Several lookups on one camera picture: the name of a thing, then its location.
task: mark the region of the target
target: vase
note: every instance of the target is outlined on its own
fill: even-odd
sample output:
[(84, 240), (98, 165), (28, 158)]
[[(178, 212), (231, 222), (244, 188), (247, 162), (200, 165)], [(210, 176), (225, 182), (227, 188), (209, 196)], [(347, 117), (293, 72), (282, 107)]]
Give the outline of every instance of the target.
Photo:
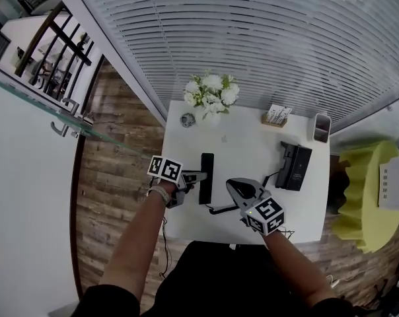
[(195, 121), (200, 127), (216, 128), (220, 119), (220, 113), (207, 112), (204, 107), (199, 107), (195, 113)]

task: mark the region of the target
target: flower bouquet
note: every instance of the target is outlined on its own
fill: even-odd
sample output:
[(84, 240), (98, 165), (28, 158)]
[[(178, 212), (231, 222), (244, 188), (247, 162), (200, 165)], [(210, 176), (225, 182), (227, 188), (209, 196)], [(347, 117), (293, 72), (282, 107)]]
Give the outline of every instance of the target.
[(238, 93), (239, 87), (232, 75), (193, 75), (185, 86), (184, 100), (190, 106), (198, 107), (197, 123), (215, 127), (221, 114), (229, 113), (229, 107), (238, 99)]

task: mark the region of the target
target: window blinds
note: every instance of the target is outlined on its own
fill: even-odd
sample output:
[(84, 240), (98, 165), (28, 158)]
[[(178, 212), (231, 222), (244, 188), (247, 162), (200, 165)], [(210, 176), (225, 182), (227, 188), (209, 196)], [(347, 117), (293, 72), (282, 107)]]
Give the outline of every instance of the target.
[(399, 0), (84, 0), (161, 107), (192, 74), (344, 127), (399, 97)]

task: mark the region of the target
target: person's arm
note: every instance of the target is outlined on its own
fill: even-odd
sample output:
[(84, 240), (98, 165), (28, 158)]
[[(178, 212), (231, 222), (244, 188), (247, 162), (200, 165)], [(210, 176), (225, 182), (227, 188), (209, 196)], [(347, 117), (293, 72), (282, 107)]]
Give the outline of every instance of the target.
[(323, 273), (280, 232), (263, 238), (282, 276), (309, 307), (336, 297)]
[[(169, 194), (176, 189), (166, 181), (161, 181), (159, 186)], [(100, 284), (126, 289), (141, 301), (165, 209), (161, 195), (152, 191), (121, 235)]]

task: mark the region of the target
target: white box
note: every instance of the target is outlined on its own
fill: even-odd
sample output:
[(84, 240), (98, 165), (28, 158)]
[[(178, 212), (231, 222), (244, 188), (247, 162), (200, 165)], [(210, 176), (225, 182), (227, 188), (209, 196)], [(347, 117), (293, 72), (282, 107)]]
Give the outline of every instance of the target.
[(379, 207), (399, 211), (399, 157), (380, 165)]

